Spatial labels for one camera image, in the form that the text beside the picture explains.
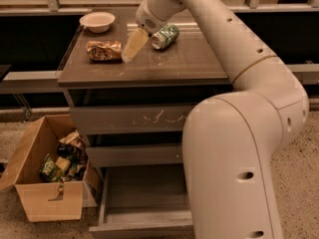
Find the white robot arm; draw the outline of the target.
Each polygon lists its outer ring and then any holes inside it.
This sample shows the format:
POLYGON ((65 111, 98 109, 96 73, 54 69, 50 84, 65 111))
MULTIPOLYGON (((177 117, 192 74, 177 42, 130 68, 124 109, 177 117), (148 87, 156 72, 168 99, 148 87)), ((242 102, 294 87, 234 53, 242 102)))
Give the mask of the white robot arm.
POLYGON ((144 0, 124 57, 188 10, 233 90, 189 113, 182 160, 196 239, 283 239, 271 156, 301 131, 307 94, 280 58, 220 0, 144 0))

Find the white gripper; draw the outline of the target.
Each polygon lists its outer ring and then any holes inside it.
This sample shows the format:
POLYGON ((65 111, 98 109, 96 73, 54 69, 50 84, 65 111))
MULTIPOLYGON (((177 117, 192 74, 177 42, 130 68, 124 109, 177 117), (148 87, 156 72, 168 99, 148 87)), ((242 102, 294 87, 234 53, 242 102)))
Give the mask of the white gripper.
POLYGON ((152 13, 146 0, 141 3, 136 12, 136 22, 139 28, 135 29, 129 35, 122 51, 122 59, 124 62, 130 62, 147 43, 149 34, 157 32, 166 24, 166 21, 157 18, 152 13))

